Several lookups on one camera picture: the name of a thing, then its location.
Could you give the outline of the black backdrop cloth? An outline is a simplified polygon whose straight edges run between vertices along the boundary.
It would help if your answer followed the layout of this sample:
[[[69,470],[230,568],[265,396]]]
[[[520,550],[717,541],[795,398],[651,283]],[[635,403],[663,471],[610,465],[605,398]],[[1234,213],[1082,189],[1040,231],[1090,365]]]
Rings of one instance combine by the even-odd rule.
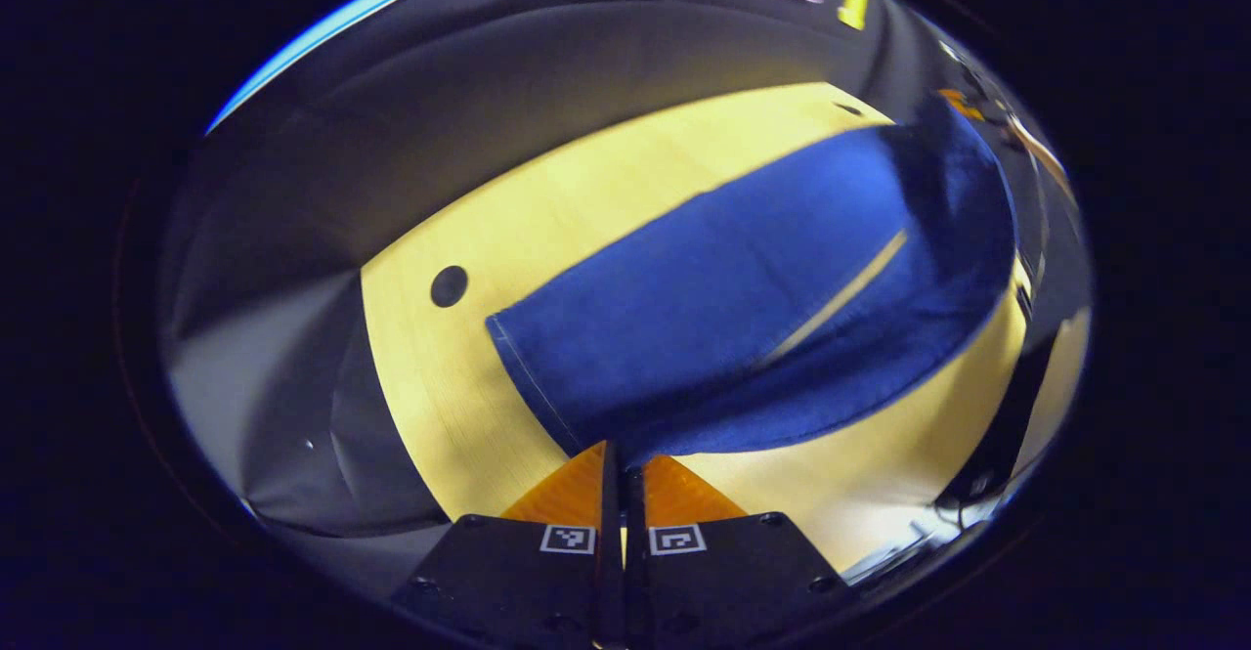
[[[318,536],[444,521],[367,354],[362,268],[588,132],[832,82],[893,118],[958,79],[898,0],[357,0],[231,98],[161,241],[156,332],[186,428],[260,520]]]

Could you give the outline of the blue denim jeans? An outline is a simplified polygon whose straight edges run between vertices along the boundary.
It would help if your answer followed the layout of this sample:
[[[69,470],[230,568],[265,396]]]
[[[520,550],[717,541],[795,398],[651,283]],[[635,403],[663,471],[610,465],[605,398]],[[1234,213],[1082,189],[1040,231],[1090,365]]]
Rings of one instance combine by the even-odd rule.
[[[567,454],[756,452],[826,436],[975,342],[1013,278],[992,148],[942,98],[701,192],[485,319]]]

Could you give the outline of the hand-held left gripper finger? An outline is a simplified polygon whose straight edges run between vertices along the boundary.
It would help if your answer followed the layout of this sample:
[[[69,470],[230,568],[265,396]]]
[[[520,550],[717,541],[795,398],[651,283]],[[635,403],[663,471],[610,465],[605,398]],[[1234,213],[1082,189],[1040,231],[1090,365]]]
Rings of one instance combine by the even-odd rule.
[[[495,516],[442,534],[390,605],[460,649],[610,649],[626,638],[620,472],[600,442]]]
[[[786,512],[748,512],[669,455],[626,492],[631,649],[798,649],[861,605]]]

